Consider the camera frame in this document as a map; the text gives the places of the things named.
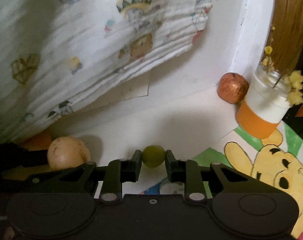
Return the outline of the small green lime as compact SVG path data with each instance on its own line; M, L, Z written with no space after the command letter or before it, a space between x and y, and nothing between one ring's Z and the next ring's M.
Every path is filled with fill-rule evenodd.
M148 168L156 168L165 161L165 150L159 145L147 146L142 152L142 161Z

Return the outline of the beige round melon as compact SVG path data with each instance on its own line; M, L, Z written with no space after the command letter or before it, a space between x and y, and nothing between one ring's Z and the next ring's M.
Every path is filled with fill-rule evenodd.
M64 170L91 161L85 143L75 137L58 137L50 144L47 160L51 170Z

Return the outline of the colourful cartoon table mat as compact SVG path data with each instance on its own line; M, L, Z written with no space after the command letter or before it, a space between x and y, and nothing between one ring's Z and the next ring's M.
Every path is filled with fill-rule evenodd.
M200 166L220 162L290 194L299 206L292 234L303 239L303 139L282 122L267 139L257 139L241 127L222 136L213 131L161 135L159 139L135 140L134 150L159 145L178 157L195 160Z

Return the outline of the red apple by jar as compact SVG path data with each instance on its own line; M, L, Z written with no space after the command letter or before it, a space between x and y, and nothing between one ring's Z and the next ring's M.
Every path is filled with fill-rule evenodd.
M218 84L218 96L230 104L241 102L248 92L249 83L237 73L224 74Z

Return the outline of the orange white flower jar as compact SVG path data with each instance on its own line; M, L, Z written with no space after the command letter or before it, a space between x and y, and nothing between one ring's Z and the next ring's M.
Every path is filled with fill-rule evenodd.
M257 139L269 137L290 107L288 93L289 88L278 72L268 72L267 67L258 65L236 113L239 126Z

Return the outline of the yellow dried flowers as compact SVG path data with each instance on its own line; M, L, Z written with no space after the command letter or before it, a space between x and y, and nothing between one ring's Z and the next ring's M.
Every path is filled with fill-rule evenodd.
M286 101L289 103L290 108L303 104L303 92L301 91L303 89L303 75L301 74L300 70L293 70L291 72L288 70L288 67L292 64L292 62L301 52L302 49L303 44L296 48L295 53L290 59L290 61L287 63L283 74L276 70L274 67L275 62L271 57L271 53L273 52L272 46L264 47L263 55L265 56L265 58L260 62L260 64L263 66L263 70L267 74L277 72L277 74L279 75L272 86L273 89L276 88L280 81L284 82L285 87L288 89Z

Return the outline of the white cartoon print cloth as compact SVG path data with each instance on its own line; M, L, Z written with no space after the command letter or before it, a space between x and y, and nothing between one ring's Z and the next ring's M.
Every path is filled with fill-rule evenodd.
M0 0L0 143L190 50L212 0Z

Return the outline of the brown wooden door frame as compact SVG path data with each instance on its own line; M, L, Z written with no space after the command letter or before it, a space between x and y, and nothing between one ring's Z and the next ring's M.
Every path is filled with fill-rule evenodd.
M291 73L303 48L303 0L274 0L266 46L271 47L274 69Z

